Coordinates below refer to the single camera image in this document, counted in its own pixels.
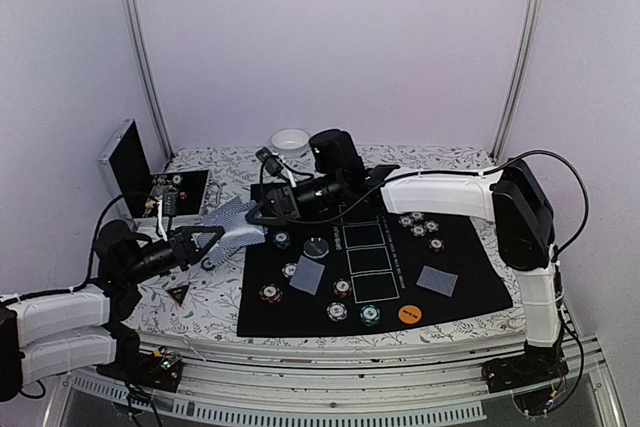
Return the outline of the green chip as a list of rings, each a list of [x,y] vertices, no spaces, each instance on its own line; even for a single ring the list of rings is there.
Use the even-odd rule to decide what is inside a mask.
[[[360,310],[360,320],[365,326],[378,325],[381,320],[381,312],[375,305],[365,305]]]
[[[278,232],[273,236],[273,244],[279,249],[287,249],[291,245],[291,238],[286,232]]]

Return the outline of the clear dealer button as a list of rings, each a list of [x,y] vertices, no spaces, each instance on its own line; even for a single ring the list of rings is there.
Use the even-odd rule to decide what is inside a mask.
[[[329,251],[329,243],[321,237],[311,237],[303,244],[303,254],[312,260],[325,258]]]

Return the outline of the blue card deck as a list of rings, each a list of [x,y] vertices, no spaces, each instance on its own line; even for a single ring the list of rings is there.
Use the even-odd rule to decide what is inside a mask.
[[[202,217],[203,226],[224,229],[222,238],[209,251],[211,255],[221,255],[223,252],[234,253],[243,247],[265,242],[266,229],[250,224],[246,220],[246,215],[255,206],[255,201],[242,202],[239,197],[235,197]]]

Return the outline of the red chip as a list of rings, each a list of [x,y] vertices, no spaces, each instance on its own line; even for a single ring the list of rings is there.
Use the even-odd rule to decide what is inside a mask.
[[[444,242],[439,238],[431,238],[428,242],[429,248],[436,253],[444,250]]]
[[[333,292],[338,298],[346,298],[352,292],[351,283],[344,279],[339,279],[333,284]]]
[[[259,292],[260,299],[266,303],[279,303],[282,300],[282,290],[273,284],[265,285]]]

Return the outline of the orange big blind button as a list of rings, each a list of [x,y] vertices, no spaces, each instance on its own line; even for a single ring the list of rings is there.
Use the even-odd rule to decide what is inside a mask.
[[[398,319],[406,325],[415,325],[422,319],[422,311],[415,305],[404,305],[398,310]]]

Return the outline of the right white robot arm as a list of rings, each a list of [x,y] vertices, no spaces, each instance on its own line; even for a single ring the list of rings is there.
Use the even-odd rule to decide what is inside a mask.
[[[552,371],[551,347],[561,336],[556,312],[557,257],[554,212],[523,158],[489,170],[415,170],[394,164],[365,166],[351,135],[329,129],[310,137],[316,176],[261,189],[246,216],[262,226],[317,225],[317,214],[350,199],[353,207],[378,194],[391,214],[424,212],[477,217],[494,224],[499,255],[519,283],[533,347],[517,362],[517,374],[537,383]]]

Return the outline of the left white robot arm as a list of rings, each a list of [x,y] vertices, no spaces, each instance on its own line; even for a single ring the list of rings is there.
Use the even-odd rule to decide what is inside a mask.
[[[158,226],[160,237],[121,219],[99,219],[85,280],[66,289],[15,294],[1,302],[1,398],[45,377],[95,366],[130,384],[173,377],[175,367],[140,351],[124,322],[141,300],[141,283],[188,270],[220,241],[221,226]]]

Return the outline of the white ceramic bowl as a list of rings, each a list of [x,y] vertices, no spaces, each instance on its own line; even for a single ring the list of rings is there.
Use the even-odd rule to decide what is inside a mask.
[[[270,139],[274,150],[285,158],[298,158],[309,147],[309,134],[301,129],[283,129],[274,133]]]

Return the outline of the black triangular marker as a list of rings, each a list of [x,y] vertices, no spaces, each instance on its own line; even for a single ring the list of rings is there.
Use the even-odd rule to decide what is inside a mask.
[[[184,284],[166,289],[165,293],[173,300],[177,306],[182,306],[186,300],[190,285]]]

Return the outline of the silver poker chip case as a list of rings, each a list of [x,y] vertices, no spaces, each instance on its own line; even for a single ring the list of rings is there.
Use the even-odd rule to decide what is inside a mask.
[[[121,122],[98,156],[97,164],[113,197],[131,191],[160,194],[174,188],[176,225],[195,224],[204,214],[206,194],[212,185],[210,171],[152,172],[133,118]]]

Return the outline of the black poker mat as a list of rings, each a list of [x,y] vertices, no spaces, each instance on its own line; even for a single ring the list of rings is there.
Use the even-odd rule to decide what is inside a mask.
[[[511,296],[464,216],[392,214],[372,180],[253,186],[264,242],[245,254],[241,337],[393,333],[509,309]]]

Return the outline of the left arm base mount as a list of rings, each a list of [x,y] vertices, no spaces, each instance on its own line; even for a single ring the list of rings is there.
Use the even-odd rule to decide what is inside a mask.
[[[129,363],[114,361],[98,365],[96,372],[130,385],[176,393],[183,369],[183,357],[179,353],[160,347],[151,353],[138,352]]]

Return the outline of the left aluminium frame post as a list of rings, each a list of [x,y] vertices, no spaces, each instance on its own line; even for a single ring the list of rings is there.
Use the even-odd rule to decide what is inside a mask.
[[[151,123],[163,157],[166,162],[169,162],[175,156],[175,152],[153,78],[138,2],[137,0],[121,1]]]

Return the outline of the aluminium frame post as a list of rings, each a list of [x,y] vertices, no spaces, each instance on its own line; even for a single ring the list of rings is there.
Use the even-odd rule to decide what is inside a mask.
[[[175,156],[175,152],[153,78],[138,2],[137,0],[121,1],[151,123],[163,157],[166,162],[169,162]]]
[[[526,71],[533,45],[539,12],[543,0],[526,0],[523,23],[516,51],[507,94],[494,136],[490,156],[493,160],[500,160],[506,150],[511,127],[516,116],[520,94],[524,85]]]

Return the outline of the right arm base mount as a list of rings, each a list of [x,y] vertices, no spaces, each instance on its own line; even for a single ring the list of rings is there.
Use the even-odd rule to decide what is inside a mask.
[[[490,393],[564,380],[568,374],[561,341],[552,347],[535,347],[526,342],[522,353],[493,358],[481,365],[481,377]]]

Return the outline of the right aluminium frame post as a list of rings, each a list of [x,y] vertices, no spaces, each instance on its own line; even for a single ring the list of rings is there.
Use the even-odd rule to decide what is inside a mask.
[[[516,51],[507,94],[494,136],[490,156],[493,160],[500,160],[506,150],[511,127],[516,116],[520,94],[524,85],[526,71],[533,45],[539,12],[543,0],[526,0],[523,23]]]

